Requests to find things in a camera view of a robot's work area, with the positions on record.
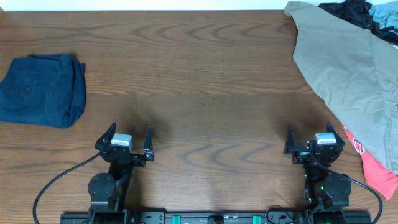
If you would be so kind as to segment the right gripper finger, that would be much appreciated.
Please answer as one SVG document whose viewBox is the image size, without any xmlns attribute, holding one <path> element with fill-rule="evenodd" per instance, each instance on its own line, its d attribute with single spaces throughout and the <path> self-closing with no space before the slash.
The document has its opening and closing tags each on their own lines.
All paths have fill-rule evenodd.
<svg viewBox="0 0 398 224">
<path fill-rule="evenodd" d="M 292 154 L 295 151 L 295 138 L 294 132 L 291 125 L 289 125 L 287 132 L 287 139 L 285 142 L 283 154 Z"/>
<path fill-rule="evenodd" d="M 331 123 L 328 121 L 326 124 L 326 131 L 328 133 L 333 133 L 335 139 L 336 139 L 336 144 L 338 146 L 344 146 L 345 142 L 344 140 L 342 140 L 342 138 L 338 135 L 338 133 L 335 131 L 335 129 L 333 128 L 333 126 L 331 125 Z"/>
</svg>

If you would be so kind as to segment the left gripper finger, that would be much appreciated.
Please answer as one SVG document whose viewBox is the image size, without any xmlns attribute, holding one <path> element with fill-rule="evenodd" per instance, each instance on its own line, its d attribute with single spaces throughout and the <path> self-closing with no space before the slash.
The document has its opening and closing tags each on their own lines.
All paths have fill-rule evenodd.
<svg viewBox="0 0 398 224">
<path fill-rule="evenodd" d="M 145 159 L 147 161 L 154 161 L 155 155 L 152 145 L 152 128 L 150 126 L 147 128 L 143 150 L 144 150 Z"/>
<path fill-rule="evenodd" d="M 106 152 L 112 148 L 111 140 L 115 135 L 116 123 L 113 122 L 108 130 L 96 141 L 95 149 Z"/>
</svg>

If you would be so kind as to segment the khaki green shorts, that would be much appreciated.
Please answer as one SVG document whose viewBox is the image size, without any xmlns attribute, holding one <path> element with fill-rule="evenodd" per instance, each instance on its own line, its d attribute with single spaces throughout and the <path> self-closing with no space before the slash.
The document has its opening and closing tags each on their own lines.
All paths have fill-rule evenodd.
<svg viewBox="0 0 398 224">
<path fill-rule="evenodd" d="M 397 173 L 397 49 L 313 4 L 290 1 L 284 13 L 298 29 L 293 59 L 307 83 Z"/>
</svg>

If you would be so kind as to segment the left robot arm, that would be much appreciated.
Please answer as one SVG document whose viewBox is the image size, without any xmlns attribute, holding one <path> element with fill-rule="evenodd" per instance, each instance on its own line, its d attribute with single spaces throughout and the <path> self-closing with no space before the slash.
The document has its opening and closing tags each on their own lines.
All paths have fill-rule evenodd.
<svg viewBox="0 0 398 224">
<path fill-rule="evenodd" d="M 124 208 L 134 167 L 145 167 L 155 159 L 152 129 L 147 128 L 143 154 L 132 152 L 132 136 L 118 134 L 116 123 L 96 141 L 99 156 L 109 163 L 107 172 L 96 174 L 88 184 L 91 196 L 89 223 L 139 223 L 137 215 Z"/>
</svg>

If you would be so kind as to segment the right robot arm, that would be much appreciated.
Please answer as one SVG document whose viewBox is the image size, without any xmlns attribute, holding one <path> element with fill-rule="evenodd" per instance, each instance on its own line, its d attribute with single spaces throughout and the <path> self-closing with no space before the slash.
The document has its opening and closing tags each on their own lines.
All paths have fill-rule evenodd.
<svg viewBox="0 0 398 224">
<path fill-rule="evenodd" d="M 340 156 L 345 142 L 326 125 L 324 133 L 306 146 L 295 142 L 293 128 L 289 126 L 284 154 L 292 156 L 292 163 L 302 165 L 305 171 L 305 200 L 310 207 L 293 216 L 294 223 L 347 223 L 344 208 L 349 205 L 351 182 L 347 176 L 330 170 L 331 164 Z"/>
</svg>

